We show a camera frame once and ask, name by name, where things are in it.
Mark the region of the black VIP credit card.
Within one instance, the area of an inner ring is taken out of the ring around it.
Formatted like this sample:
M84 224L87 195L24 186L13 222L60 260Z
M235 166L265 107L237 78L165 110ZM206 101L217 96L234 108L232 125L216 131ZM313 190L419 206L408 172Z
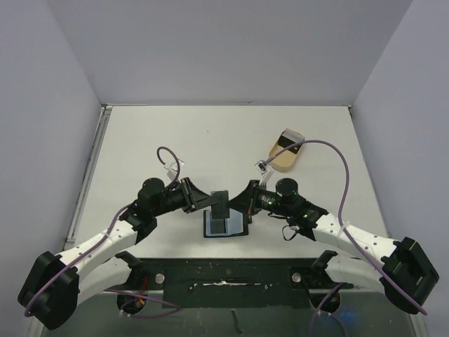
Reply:
M217 236L225 234L227 231L225 219L210 218L206 225L206 232L208 236Z

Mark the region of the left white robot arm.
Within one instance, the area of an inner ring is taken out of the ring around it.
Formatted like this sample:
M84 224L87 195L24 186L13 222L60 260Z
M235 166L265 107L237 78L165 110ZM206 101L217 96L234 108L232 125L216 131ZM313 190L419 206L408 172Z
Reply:
M135 201L119 209L107 229L72 249L39 255L18 294L26 317L36 317L49 329L73 314L81 282L101 264L135 246L157 226L157 217L183 210L191 213L216 203L189 178L166 187L159 178L143 182Z

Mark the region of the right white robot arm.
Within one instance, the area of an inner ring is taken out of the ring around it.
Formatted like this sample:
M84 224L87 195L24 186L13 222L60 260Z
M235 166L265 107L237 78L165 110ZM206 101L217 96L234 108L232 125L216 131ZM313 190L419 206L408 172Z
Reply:
M367 286L383 293L404 312L416 315L439 281L439 275L420 244L409 237L395 240L353 225L311 203L298 192L292 178L282 178L271 192L258 181L229 201L229 207L248 216L267 211L283 218L299 235L334 246L350 255L333 256L312 270L322 287L333 282Z

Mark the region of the black leather card holder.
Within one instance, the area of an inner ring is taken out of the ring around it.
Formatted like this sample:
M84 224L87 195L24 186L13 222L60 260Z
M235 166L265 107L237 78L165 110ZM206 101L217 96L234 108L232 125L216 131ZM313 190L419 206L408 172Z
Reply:
M203 237L204 238L223 238L223 237L240 237L248 235L248 219L240 212L234 209L230 210L230 217L225 219L227 231L225 234L217 236L208 236L206 225L211 217L210 210L203 212Z

